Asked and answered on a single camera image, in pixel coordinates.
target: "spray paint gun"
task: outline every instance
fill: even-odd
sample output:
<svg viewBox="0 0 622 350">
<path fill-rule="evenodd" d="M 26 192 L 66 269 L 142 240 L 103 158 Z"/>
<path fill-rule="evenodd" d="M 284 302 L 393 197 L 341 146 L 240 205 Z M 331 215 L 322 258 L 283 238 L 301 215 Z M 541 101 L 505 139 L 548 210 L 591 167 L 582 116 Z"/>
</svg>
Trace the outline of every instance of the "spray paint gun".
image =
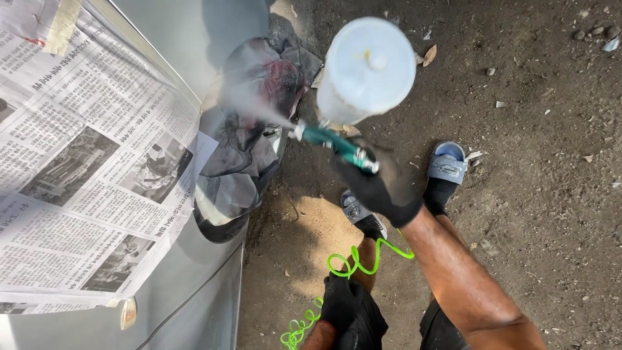
<svg viewBox="0 0 622 350">
<path fill-rule="evenodd" d="M 305 140 L 311 144 L 324 145 L 332 149 L 335 154 L 339 154 L 343 159 L 358 166 L 363 171 L 372 174 L 378 173 L 379 162 L 372 161 L 368 157 L 367 151 L 352 144 L 332 130 L 305 126 L 301 123 L 296 125 L 294 130 L 289 132 L 288 136 L 298 141 Z"/>
</svg>

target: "gloved hand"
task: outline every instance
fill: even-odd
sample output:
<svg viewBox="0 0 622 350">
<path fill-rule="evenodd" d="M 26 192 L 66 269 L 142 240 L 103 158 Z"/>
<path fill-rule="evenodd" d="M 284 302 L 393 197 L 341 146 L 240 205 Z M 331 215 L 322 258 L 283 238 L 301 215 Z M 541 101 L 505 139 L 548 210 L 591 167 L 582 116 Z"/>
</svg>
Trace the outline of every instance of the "gloved hand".
<svg viewBox="0 0 622 350">
<path fill-rule="evenodd" d="M 330 323 L 337 334 L 348 330 L 363 302 L 363 286 L 330 272 L 324 278 L 324 303 L 319 321 Z"/>
<path fill-rule="evenodd" d="M 380 162 L 376 175 L 364 173 L 359 167 L 333 155 L 330 164 L 339 172 L 361 204 L 386 216 L 395 228 L 406 226 L 421 210 L 423 200 L 412 188 L 408 174 L 400 167 L 393 152 L 380 148 L 363 138 L 350 141 L 365 149 L 373 161 Z"/>
</svg>

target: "slide sandal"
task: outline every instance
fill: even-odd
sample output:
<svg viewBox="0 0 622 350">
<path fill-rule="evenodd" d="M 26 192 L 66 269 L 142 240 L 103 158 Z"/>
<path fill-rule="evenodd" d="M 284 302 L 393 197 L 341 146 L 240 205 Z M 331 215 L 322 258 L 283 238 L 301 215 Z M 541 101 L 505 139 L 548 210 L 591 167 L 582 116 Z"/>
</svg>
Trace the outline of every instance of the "slide sandal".
<svg viewBox="0 0 622 350">
<path fill-rule="evenodd" d="M 453 141 L 444 141 L 434 147 L 427 175 L 428 178 L 443 179 L 461 185 L 466 168 L 462 147 Z"/>
<path fill-rule="evenodd" d="M 382 238 L 387 239 L 387 227 L 378 215 L 363 207 L 350 190 L 341 194 L 341 207 L 348 220 L 366 237 L 379 232 Z"/>
</svg>

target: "foot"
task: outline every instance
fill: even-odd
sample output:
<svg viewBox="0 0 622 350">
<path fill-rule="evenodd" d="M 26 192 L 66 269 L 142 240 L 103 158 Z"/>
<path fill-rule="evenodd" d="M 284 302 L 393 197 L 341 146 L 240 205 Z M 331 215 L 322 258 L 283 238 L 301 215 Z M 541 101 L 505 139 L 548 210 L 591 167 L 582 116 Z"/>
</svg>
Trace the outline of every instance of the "foot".
<svg viewBox="0 0 622 350">
<path fill-rule="evenodd" d="M 361 230 L 365 238 L 377 240 L 387 239 L 387 228 L 380 218 L 365 209 L 354 197 L 350 190 L 341 195 L 341 207 L 348 220 Z"/>
<path fill-rule="evenodd" d="M 432 151 L 423 194 L 425 206 L 432 215 L 447 215 L 445 206 L 467 170 L 464 159 L 464 150 L 455 142 L 441 142 Z"/>
</svg>

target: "white plastic paint cup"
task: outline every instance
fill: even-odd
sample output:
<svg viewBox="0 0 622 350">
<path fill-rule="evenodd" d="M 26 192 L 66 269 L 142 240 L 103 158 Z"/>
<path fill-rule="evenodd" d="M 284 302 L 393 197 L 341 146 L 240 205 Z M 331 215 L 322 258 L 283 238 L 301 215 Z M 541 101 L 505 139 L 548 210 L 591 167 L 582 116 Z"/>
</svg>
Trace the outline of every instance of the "white plastic paint cup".
<svg viewBox="0 0 622 350">
<path fill-rule="evenodd" d="M 402 102 L 415 81 L 415 53 L 393 23 L 355 19 L 333 39 L 317 92 L 320 118 L 355 124 Z"/>
</svg>

